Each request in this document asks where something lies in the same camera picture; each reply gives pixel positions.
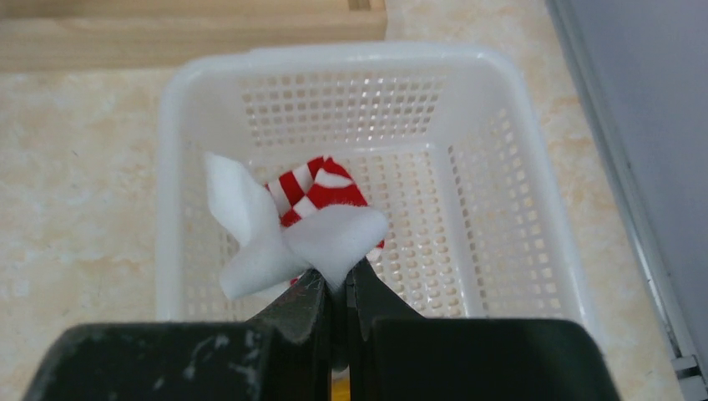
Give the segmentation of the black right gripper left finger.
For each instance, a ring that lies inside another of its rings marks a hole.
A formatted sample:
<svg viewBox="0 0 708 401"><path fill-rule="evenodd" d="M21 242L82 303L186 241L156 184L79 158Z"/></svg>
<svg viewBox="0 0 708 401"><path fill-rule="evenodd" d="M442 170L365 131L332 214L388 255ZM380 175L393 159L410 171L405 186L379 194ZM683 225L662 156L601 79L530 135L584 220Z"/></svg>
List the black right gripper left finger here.
<svg viewBox="0 0 708 401"><path fill-rule="evenodd" d="M91 323L48 349L27 400L328 400L331 301L319 272L244 322Z"/></svg>

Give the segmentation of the red white striped sock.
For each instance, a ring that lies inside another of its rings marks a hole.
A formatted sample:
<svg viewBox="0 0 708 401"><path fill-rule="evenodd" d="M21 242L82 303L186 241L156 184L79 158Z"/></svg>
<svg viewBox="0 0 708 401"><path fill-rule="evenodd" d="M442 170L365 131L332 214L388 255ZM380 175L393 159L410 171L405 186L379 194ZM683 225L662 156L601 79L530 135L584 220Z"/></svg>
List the red white striped sock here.
<svg viewBox="0 0 708 401"><path fill-rule="evenodd" d="M367 200L349 172L330 156L318 156L265 184L281 225L289 227L332 205L364 207Z"/></svg>

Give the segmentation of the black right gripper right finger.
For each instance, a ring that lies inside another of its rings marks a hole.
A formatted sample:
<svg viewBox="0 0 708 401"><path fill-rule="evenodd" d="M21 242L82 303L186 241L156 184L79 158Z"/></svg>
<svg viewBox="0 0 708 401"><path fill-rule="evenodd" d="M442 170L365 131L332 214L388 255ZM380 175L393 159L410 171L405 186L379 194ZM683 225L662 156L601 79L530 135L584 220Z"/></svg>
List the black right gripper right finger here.
<svg viewBox="0 0 708 401"><path fill-rule="evenodd" d="M358 263L346 278L355 400L616 400L598 345L578 323L432 318Z"/></svg>

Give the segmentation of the mustard yellow sock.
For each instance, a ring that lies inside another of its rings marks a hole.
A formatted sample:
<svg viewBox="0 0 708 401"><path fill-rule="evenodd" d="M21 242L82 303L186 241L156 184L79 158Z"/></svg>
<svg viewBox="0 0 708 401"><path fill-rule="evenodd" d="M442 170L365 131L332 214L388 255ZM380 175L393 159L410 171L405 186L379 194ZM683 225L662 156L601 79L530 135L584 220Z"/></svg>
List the mustard yellow sock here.
<svg viewBox="0 0 708 401"><path fill-rule="evenodd" d="M339 379L331 385L331 401L350 401L351 389L349 379Z"/></svg>

